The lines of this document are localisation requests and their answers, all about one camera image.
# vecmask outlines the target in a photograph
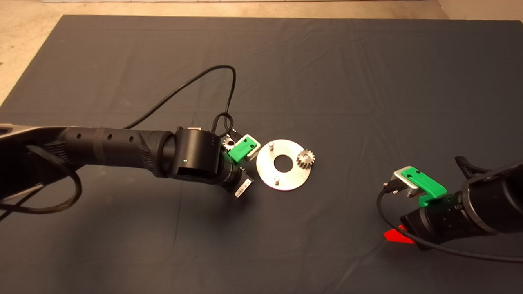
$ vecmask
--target black cable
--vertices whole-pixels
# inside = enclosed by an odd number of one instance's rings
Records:
[[[18,203],[14,204],[14,205],[0,203],[0,209],[7,210],[7,212],[14,211],[14,212],[31,213],[31,214],[46,214],[46,213],[59,212],[59,211],[65,210],[65,209],[73,206],[78,201],[78,199],[80,198],[80,195],[82,194],[82,182],[80,181],[80,177],[78,176],[78,174],[74,170],[69,168],[67,166],[67,164],[61,158],[59,158],[58,156],[56,156],[52,153],[47,152],[43,148],[38,147],[38,146],[33,146],[33,145],[28,145],[28,146],[26,146],[26,148],[30,152],[36,154],[37,156],[39,156],[42,159],[49,162],[51,165],[53,165],[54,167],[59,169],[65,175],[69,176],[74,182],[74,186],[75,186],[74,193],[69,199],[67,199],[66,201],[64,201],[58,205],[55,205],[55,206],[34,208],[34,207],[19,206]]]
[[[222,112],[222,113],[218,114],[218,115],[214,118],[214,120],[213,120],[213,122],[212,122],[211,133],[216,134],[216,127],[218,126],[218,120],[219,120],[220,117],[222,117],[222,116],[224,117],[225,120],[227,120],[227,118],[228,118],[228,119],[231,121],[231,125],[225,127],[225,128],[226,128],[225,132],[223,132],[222,134],[220,134],[220,135],[218,136],[218,137],[220,137],[220,138],[223,137],[223,136],[225,136],[225,135],[227,135],[227,134],[229,134],[229,133],[231,133],[232,128],[233,128],[233,126],[234,126],[234,120],[232,119],[232,116],[231,116],[230,114],[228,114],[227,112]]]
[[[169,101],[169,99],[171,99],[174,95],[178,94],[178,92],[183,90],[185,87],[187,87],[190,84],[194,83],[195,81],[197,81],[198,79],[200,79],[204,75],[206,75],[206,74],[208,74],[208,73],[210,73],[212,71],[218,70],[218,69],[229,69],[229,70],[232,71],[232,85],[231,85],[231,90],[229,92],[229,98],[227,99],[227,104],[226,104],[226,107],[225,107],[225,112],[229,113],[229,105],[231,104],[232,96],[234,94],[234,88],[236,86],[236,69],[233,66],[228,65],[228,64],[220,64],[220,65],[215,65],[213,67],[210,67],[210,68],[206,69],[205,71],[201,72],[197,76],[195,76],[195,77],[191,78],[190,80],[186,81],[185,83],[183,83],[176,90],[172,91],[167,96],[165,96],[159,103],[157,103],[153,108],[151,108],[149,111],[147,111],[139,119],[137,119],[134,122],[130,123],[129,125],[125,126],[124,129],[132,129],[132,128],[136,127],[138,124],[143,122],[151,114],[153,114],[155,111],[157,111],[162,105],[164,105],[167,101]],[[228,129],[229,127],[226,125],[226,121],[227,121],[227,119],[224,118],[223,125],[225,126],[226,129]]]
[[[21,205],[24,204],[27,200],[29,200],[31,197],[33,197],[34,195],[36,195],[36,193],[38,193],[41,189],[42,189],[42,188],[30,192],[29,194],[25,195],[21,200],[19,200],[19,201],[18,201],[17,203],[15,203],[14,205],[15,205],[15,206],[21,206]],[[2,213],[2,215],[0,215],[0,221],[3,221],[3,220],[4,220],[5,218],[7,218],[11,213],[13,213],[12,210],[6,210],[4,213]]]
[[[473,252],[467,252],[467,251],[461,251],[453,248],[448,248],[445,246],[441,246],[436,243],[432,243],[426,240],[423,240],[415,235],[410,234],[409,232],[398,228],[395,226],[392,221],[387,218],[385,213],[383,212],[383,208],[381,207],[381,201],[383,200],[383,196],[387,193],[387,190],[382,190],[378,194],[378,198],[376,199],[376,206],[378,208],[378,213],[380,214],[381,218],[393,229],[397,230],[400,234],[403,236],[412,239],[416,243],[419,243],[421,245],[424,245],[428,248],[432,248],[441,252],[458,255],[462,257],[468,257],[468,258],[474,258],[474,259],[481,259],[484,261],[495,261],[495,262],[504,262],[504,263],[523,263],[523,257],[519,256],[496,256],[496,255],[487,255],[487,254],[480,254],[480,253],[473,253]]]
[[[490,171],[490,169],[472,165],[465,156],[456,156],[454,157],[454,160],[467,179],[473,178],[474,174],[484,174]]]

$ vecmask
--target gray tablecloth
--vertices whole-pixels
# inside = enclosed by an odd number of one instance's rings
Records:
[[[255,183],[233,201],[219,187],[87,166],[73,208],[0,223],[1,293],[521,293],[521,266],[384,241],[375,208],[405,165],[455,191],[455,155],[489,168],[523,157],[520,22],[64,16],[0,121],[120,128],[221,63],[238,70],[238,131],[311,149],[309,180],[276,191],[250,163]],[[229,85],[230,73],[212,73],[139,128],[208,128]],[[28,204],[71,191],[63,180]],[[385,206],[398,219],[416,200]],[[522,244],[448,243],[506,255]]]

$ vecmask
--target white label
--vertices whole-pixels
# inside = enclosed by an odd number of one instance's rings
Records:
[[[239,198],[252,182],[253,181],[251,181],[250,179],[246,179],[245,182],[243,182],[243,184],[239,187],[239,189],[236,190],[234,196],[236,196],[236,198]]]

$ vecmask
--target metal washer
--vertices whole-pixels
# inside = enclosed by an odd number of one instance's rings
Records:
[[[303,151],[303,147],[296,142],[285,139],[271,142],[273,143],[272,150],[267,143],[260,149],[256,158],[256,169],[260,178],[269,187],[282,191],[293,190],[303,185],[311,174],[310,168],[301,168],[296,162],[298,154]],[[280,155],[286,155],[292,160],[292,169],[286,173],[280,172],[274,166],[274,159]],[[279,177],[278,185],[275,183],[275,177]]]

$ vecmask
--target beige floor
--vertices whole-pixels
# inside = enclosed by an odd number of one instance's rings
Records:
[[[478,2],[482,2],[480,8],[476,5]],[[499,8],[503,2],[520,9],[507,6],[503,12],[504,9]],[[64,14],[429,19],[446,19],[450,16],[464,19],[523,19],[522,3],[522,0],[425,0],[53,4],[39,0],[0,0],[0,105]]]

